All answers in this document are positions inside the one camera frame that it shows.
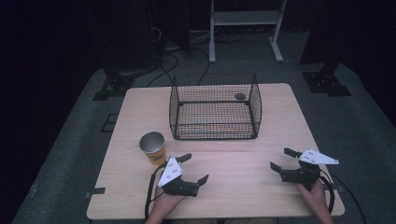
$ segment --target cup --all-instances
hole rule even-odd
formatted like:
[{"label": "cup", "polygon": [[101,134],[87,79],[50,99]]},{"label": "cup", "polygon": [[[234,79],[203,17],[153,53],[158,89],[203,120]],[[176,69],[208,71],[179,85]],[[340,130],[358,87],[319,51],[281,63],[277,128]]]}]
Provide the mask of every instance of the cup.
[{"label": "cup", "polygon": [[139,146],[152,164],[161,165],[166,162],[165,138],[161,133],[146,133],[140,139]]}]

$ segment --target wire mesh basket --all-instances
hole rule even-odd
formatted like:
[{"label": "wire mesh basket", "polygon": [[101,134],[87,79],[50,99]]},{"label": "wire mesh basket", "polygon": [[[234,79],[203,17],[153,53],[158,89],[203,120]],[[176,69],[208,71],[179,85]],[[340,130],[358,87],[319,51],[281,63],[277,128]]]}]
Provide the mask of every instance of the wire mesh basket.
[{"label": "wire mesh basket", "polygon": [[255,74],[173,79],[169,123],[177,140],[254,139],[261,121]]}]

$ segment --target metal cup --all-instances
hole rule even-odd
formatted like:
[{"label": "metal cup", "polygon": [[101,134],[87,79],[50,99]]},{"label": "metal cup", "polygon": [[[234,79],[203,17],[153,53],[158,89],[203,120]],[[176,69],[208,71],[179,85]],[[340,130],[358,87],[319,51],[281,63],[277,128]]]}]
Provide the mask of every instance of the metal cup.
[{"label": "metal cup", "polygon": [[140,139],[139,146],[152,164],[161,165],[166,162],[165,138],[161,133],[146,133]]}]

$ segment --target person's arm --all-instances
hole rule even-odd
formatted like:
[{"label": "person's arm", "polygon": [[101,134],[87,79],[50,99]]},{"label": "person's arm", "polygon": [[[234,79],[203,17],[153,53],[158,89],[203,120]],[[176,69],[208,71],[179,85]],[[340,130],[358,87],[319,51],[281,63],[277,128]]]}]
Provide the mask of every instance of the person's arm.
[{"label": "person's arm", "polygon": [[297,184],[297,189],[303,195],[305,202],[319,223],[333,224],[332,216],[326,204],[326,194],[319,179],[312,185],[311,191],[301,184]]},{"label": "person's arm", "polygon": [[148,215],[147,224],[160,224],[163,219],[171,213],[178,203],[180,203],[186,196],[170,195],[163,192],[163,189],[157,187],[155,189],[155,197],[151,213]]}]

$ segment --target wooden tabletop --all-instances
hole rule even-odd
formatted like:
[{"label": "wooden tabletop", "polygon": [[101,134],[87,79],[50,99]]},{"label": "wooden tabletop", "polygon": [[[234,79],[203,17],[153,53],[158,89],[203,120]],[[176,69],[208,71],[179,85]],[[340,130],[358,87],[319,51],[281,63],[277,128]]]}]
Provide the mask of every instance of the wooden tabletop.
[{"label": "wooden tabletop", "polygon": [[[139,149],[139,139],[157,131],[168,156],[187,153],[181,164],[184,181],[209,175],[197,197],[182,201],[168,218],[306,217],[312,216],[293,184],[281,181],[270,161],[297,169],[298,160],[283,148],[318,149],[288,84],[260,84],[262,123],[252,140],[178,141],[169,127],[171,88],[130,89],[125,95],[96,188],[88,207],[90,219],[143,219],[151,174],[156,169]],[[345,207],[335,192],[333,216]]]}]

